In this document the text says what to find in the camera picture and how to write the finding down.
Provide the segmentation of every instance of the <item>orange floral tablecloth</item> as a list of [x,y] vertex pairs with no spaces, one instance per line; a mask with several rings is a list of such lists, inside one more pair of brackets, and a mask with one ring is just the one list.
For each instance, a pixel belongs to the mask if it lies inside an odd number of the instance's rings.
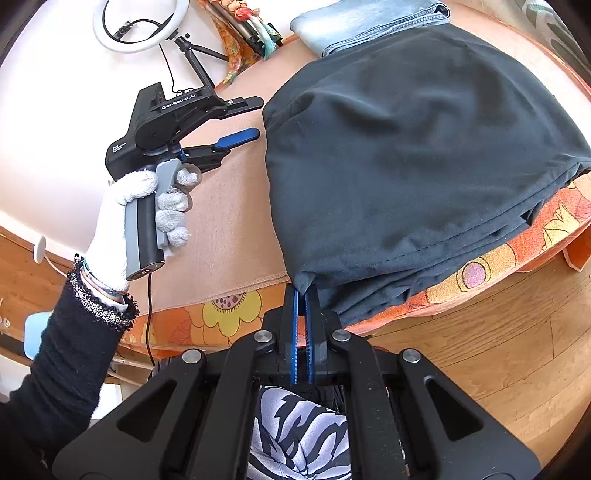
[[[560,253],[591,223],[591,174],[560,190],[543,208],[533,226],[513,240],[468,262],[439,285],[430,287],[403,305],[391,307],[348,329],[363,335],[400,317],[443,312],[490,287],[515,271],[530,271]],[[582,248],[587,248],[583,241]],[[571,250],[571,256],[589,251]],[[283,304],[285,283],[260,288],[207,303],[153,314],[150,345],[155,356],[175,355],[189,346],[208,350],[227,348],[241,336],[261,327],[265,312]],[[147,317],[141,316],[123,345],[145,352]],[[302,326],[298,327],[300,336]]]

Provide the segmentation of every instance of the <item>silver bolt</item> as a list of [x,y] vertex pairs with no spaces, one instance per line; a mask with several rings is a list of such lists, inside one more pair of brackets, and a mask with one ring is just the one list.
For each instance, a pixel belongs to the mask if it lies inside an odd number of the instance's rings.
[[196,364],[201,360],[201,352],[191,348],[183,352],[183,362],[186,364]]
[[273,340],[273,334],[269,330],[259,330],[255,333],[255,340],[259,343],[267,343]]
[[402,352],[402,358],[404,358],[410,364],[415,364],[421,359],[421,354],[414,348],[407,348],[404,352]]
[[337,342],[348,342],[351,334],[347,330],[338,329],[333,332],[333,339]]

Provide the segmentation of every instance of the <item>white glove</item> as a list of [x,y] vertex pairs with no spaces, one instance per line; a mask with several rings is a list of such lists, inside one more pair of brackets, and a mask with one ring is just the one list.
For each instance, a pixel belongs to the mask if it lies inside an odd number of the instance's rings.
[[[200,177],[181,170],[177,182],[186,190],[197,186]],[[135,171],[116,181],[109,187],[100,206],[95,236],[88,247],[85,260],[90,279],[106,293],[124,293],[129,288],[125,271],[127,257],[125,249],[125,205],[136,198],[143,198],[156,190],[158,177],[152,171]],[[184,246],[189,239],[185,227],[185,214],[189,205],[187,195],[179,189],[171,189],[157,199],[163,211],[156,214],[156,227],[168,235],[174,247]]]

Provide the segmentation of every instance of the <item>knitted cuff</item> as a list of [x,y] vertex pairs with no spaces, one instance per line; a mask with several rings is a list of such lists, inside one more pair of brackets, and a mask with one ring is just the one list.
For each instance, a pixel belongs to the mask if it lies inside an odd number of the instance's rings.
[[74,269],[68,273],[65,288],[71,289],[73,296],[80,301],[82,307],[89,312],[98,322],[104,323],[113,330],[123,332],[131,330],[139,315],[137,304],[133,298],[124,294],[122,296],[127,304],[127,310],[120,312],[116,306],[108,306],[94,296],[81,277],[81,270],[84,266],[84,258],[77,259]]

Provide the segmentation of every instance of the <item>zebra print pants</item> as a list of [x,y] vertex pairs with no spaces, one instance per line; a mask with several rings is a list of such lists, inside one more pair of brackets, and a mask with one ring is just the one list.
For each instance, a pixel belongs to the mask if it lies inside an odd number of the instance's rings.
[[351,479],[346,417],[282,388],[261,388],[247,478]]

